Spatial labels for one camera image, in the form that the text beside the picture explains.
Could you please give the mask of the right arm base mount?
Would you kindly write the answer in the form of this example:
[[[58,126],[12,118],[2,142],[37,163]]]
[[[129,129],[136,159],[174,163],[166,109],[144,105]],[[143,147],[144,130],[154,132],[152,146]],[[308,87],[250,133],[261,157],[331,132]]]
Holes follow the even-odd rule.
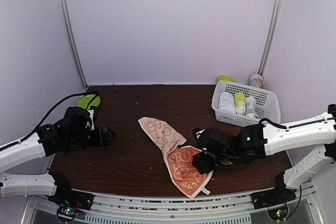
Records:
[[[273,221],[286,221],[292,216],[288,202],[296,199],[296,190],[288,189],[284,182],[285,172],[275,177],[275,186],[250,195],[254,209],[267,208],[268,217]]]

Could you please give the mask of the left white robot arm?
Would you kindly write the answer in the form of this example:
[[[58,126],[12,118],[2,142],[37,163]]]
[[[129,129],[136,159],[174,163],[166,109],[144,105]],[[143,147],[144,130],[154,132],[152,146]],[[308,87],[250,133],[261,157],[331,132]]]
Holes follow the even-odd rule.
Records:
[[[45,195],[71,205],[76,197],[62,173],[12,175],[15,166],[63,152],[103,147],[115,139],[108,126],[95,126],[96,109],[69,107],[64,117],[54,124],[38,126],[21,139],[1,146],[1,197]]]

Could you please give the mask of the orange patterned towel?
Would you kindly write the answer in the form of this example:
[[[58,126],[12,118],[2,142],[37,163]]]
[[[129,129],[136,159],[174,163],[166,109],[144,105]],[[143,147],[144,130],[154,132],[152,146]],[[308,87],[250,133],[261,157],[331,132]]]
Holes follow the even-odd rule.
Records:
[[[192,165],[193,156],[201,151],[191,145],[183,146],[186,138],[165,121],[142,117],[138,120],[141,129],[162,151],[163,162],[167,167],[172,183],[188,198],[195,198],[203,192],[211,192],[206,185],[212,179],[212,172],[200,174]]]

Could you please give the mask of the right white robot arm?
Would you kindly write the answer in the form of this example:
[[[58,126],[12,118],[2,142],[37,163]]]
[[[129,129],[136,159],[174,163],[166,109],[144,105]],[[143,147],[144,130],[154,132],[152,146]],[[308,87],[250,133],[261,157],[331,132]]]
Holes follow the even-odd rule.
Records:
[[[208,174],[216,166],[250,164],[282,151],[314,146],[297,165],[276,177],[269,199],[279,204],[289,190],[298,189],[325,164],[335,162],[335,104],[318,116],[284,125],[261,119],[237,135],[215,127],[195,128],[193,134],[201,152],[193,156],[192,164],[200,174]]]

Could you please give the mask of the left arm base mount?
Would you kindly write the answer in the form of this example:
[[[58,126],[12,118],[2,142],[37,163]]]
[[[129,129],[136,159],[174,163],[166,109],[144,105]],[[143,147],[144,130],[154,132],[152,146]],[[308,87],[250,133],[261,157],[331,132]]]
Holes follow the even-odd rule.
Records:
[[[90,210],[93,204],[94,195],[72,189],[72,185],[62,172],[49,173],[54,179],[56,191],[48,200],[57,204],[59,207],[56,216],[61,223],[74,221],[78,214],[83,210]]]

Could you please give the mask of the blue polka dot towel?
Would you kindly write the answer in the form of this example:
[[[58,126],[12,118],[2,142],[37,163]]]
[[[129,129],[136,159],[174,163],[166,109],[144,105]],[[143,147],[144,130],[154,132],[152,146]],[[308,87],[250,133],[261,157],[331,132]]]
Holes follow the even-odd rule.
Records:
[[[257,113],[255,110],[256,107],[256,99],[252,96],[246,98],[246,112],[245,115],[250,118],[257,118]]]

